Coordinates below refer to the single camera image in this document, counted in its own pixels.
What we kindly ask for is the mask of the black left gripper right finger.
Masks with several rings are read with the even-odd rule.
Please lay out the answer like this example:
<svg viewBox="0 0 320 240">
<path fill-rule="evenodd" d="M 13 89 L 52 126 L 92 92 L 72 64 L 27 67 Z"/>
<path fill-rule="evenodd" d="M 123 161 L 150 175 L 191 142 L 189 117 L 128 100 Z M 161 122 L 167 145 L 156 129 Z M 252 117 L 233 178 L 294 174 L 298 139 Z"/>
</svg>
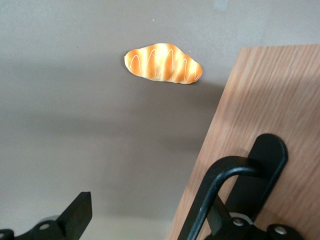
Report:
<svg viewBox="0 0 320 240">
<path fill-rule="evenodd" d="M 211 233 L 207 240 L 302 240 L 294 228 L 283 224 L 271 224 L 266 231 L 257 228 L 243 214 L 231 216 L 219 196 L 207 215 Z"/>
</svg>

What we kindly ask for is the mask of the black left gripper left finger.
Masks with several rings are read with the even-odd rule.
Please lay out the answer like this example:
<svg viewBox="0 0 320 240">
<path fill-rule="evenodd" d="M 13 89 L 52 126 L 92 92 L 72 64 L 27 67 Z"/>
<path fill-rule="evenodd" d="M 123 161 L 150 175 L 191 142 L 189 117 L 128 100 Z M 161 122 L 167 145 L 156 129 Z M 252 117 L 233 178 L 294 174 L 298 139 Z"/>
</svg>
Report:
<svg viewBox="0 0 320 240">
<path fill-rule="evenodd" d="M 15 240 L 79 240 L 92 220 L 91 193 L 81 192 L 55 220 L 36 224 Z"/>
</svg>

